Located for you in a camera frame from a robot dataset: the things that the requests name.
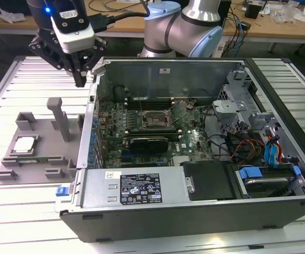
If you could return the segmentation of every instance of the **warning label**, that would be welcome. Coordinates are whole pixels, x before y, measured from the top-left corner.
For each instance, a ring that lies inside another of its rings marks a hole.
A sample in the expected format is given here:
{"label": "warning label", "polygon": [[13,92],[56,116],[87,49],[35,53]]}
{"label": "warning label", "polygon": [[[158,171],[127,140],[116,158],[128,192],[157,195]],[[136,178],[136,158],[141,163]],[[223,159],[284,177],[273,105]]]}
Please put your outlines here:
{"label": "warning label", "polygon": [[121,204],[162,203],[159,174],[121,175]]}

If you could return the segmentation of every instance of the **wooden table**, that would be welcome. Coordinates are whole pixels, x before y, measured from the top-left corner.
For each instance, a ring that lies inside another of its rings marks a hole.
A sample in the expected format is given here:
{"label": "wooden table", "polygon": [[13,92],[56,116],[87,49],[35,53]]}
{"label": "wooden table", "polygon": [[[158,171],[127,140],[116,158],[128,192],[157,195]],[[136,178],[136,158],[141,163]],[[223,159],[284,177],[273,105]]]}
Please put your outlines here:
{"label": "wooden table", "polygon": [[[98,12],[91,10],[88,4],[91,0],[85,0],[87,14],[93,15]],[[252,26],[247,34],[245,40],[254,42],[285,42],[285,43],[305,43],[305,23],[296,21],[294,24],[282,23],[275,24],[269,15],[259,15],[256,20],[245,18],[244,12],[240,11],[241,6],[236,7],[236,4],[241,0],[233,0],[232,8],[234,13]],[[122,8],[129,4],[110,3],[109,6],[113,8]],[[95,0],[91,4],[92,8],[97,10],[105,10],[100,0]],[[130,9],[134,11],[144,12],[142,5],[136,5]],[[119,15],[120,13],[112,12],[110,15]],[[9,24],[0,18],[0,34],[36,34],[37,25],[31,16],[27,16],[27,21]],[[221,43],[225,44],[235,32],[235,27],[232,21],[227,21],[224,27],[224,36]],[[108,29],[105,32],[99,33],[100,36],[107,37],[144,37],[144,18],[131,17],[115,23],[113,28]]]}

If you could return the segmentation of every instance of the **black plastic cover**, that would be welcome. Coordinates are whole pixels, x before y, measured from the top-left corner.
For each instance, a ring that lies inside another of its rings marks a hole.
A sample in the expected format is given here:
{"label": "black plastic cover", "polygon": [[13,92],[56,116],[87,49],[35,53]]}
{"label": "black plastic cover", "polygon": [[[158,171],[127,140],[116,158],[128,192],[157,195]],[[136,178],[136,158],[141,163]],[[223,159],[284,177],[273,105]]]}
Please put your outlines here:
{"label": "black plastic cover", "polygon": [[228,161],[196,161],[183,164],[185,177],[190,177],[194,193],[189,193],[191,201],[235,199],[232,179],[228,174]]}

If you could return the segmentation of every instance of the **aluminum extrusion table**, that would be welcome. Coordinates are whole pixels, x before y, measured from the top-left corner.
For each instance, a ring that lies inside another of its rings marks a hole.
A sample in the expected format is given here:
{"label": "aluminum extrusion table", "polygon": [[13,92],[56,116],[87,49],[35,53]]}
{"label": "aluminum extrusion table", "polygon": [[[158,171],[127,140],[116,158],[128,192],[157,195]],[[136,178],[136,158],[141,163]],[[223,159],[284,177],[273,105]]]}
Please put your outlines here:
{"label": "aluminum extrusion table", "polygon": [[[255,61],[305,131],[305,78],[280,59]],[[38,57],[14,61],[0,83],[0,160],[19,111],[51,118],[47,98],[60,96],[68,117],[77,117],[85,112],[91,82],[89,77],[84,88],[76,88],[64,71]],[[275,230],[83,243],[59,218],[55,205],[59,185],[0,186],[0,253],[305,253],[305,216]]]}

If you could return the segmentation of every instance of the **robotic arm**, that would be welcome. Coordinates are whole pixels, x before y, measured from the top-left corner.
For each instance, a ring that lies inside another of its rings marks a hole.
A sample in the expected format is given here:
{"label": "robotic arm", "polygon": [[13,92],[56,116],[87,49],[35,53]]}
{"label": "robotic arm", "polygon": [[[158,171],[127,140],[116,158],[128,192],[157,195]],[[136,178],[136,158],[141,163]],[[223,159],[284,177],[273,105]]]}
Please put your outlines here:
{"label": "robotic arm", "polygon": [[87,16],[84,0],[27,0],[39,26],[30,50],[56,69],[65,69],[77,87],[84,87],[87,71],[107,49],[107,42],[95,33],[127,17],[145,17],[142,57],[169,57],[174,51],[189,57],[209,57],[219,43],[220,0],[190,0],[182,12],[175,2],[156,2],[148,7],[140,1],[146,13]]}
{"label": "robotic arm", "polygon": [[175,2],[149,5],[141,57],[170,57],[175,51],[188,57],[209,57],[219,44],[220,0],[190,0],[182,11]]}
{"label": "robotic arm", "polygon": [[32,52],[56,69],[71,74],[77,87],[84,87],[86,73],[104,56],[107,42],[95,35],[118,20],[146,13],[124,13],[119,16],[96,14],[88,17],[84,0],[27,0],[39,26],[38,35],[30,43]]}

